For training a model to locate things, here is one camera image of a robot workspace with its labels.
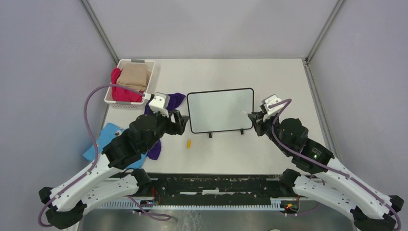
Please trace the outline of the black framed whiteboard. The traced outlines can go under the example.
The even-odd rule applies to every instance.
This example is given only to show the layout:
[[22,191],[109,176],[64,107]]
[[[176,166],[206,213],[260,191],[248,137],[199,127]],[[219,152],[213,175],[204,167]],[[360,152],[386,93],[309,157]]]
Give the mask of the black framed whiteboard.
[[242,111],[254,110],[252,88],[190,92],[186,96],[190,128],[193,134],[238,131],[242,135],[253,128]]

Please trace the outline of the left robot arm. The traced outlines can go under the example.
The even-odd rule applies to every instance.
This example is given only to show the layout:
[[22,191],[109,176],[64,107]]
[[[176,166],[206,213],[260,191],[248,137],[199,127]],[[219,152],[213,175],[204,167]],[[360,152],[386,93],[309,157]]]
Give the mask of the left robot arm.
[[93,209],[119,197],[138,194],[146,196],[151,191],[151,180],[144,169],[134,169],[128,175],[104,186],[100,182],[139,161],[165,135],[182,135],[189,120],[180,111],[168,115],[140,115],[121,135],[103,147],[95,159],[67,182],[58,187],[44,187],[38,193],[44,203],[39,214],[39,224],[60,230],[78,223]]

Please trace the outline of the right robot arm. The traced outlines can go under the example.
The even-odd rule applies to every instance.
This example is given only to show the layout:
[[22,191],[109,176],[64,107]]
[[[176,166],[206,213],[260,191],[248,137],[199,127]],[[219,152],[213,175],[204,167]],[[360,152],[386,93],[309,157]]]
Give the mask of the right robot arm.
[[283,196],[293,193],[311,198],[350,219],[360,231],[400,231],[398,212],[404,200],[388,196],[364,183],[347,169],[333,153],[308,138],[308,129],[299,119],[279,121],[278,115],[263,112],[247,115],[258,136],[266,135],[295,166],[328,183],[313,183],[293,169],[283,172],[278,191]]

